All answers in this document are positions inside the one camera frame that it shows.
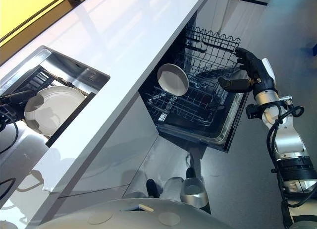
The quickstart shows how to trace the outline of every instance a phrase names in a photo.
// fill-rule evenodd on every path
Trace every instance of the white countertop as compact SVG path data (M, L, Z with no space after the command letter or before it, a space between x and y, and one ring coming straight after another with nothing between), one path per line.
M2 78L44 45L110 76L35 165L44 179L44 189L38 192L36 203L32 197L20 198L30 205L28 219L36 213L39 218L44 216L60 193L67 191L75 173L203 1L86 0L0 67ZM61 161L68 159L58 168L50 160L57 151ZM21 213L12 212L2 208L0 220L26 227L18 223Z

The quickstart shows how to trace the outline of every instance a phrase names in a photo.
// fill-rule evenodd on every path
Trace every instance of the dishwasher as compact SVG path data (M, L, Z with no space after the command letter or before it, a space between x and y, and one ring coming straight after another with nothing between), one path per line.
M248 94L224 91L218 78L247 78L234 55L239 43L239 38L186 25L139 89L160 135L228 152ZM157 71L166 63L186 73L185 95L178 97L160 87Z

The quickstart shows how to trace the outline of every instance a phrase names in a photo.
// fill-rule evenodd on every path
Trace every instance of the white plate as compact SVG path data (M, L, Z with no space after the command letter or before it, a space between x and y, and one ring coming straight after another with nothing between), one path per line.
M164 64L158 69L158 83L163 90L176 96L186 94L189 87L186 73L174 64Z
M40 134L52 136L84 99L82 93L71 87L43 89L25 106L26 124Z

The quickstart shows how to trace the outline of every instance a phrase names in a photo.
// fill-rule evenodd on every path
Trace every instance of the yellow wall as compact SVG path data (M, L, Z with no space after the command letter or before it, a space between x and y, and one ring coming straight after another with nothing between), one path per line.
M0 0L0 37L3 37L13 28L18 26L20 23L25 21L27 18L32 16L34 13L36 13L52 1L53 0Z

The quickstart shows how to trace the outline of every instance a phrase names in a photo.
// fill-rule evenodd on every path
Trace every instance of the metal basket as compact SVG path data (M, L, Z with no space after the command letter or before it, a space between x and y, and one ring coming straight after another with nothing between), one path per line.
M219 77L230 78L236 67L235 49L240 39L204 29L186 28L185 51L172 62L187 74L189 90L183 96L172 95L159 86L146 92L145 103L152 116L164 120L169 113L200 125L210 126L215 113L227 97Z

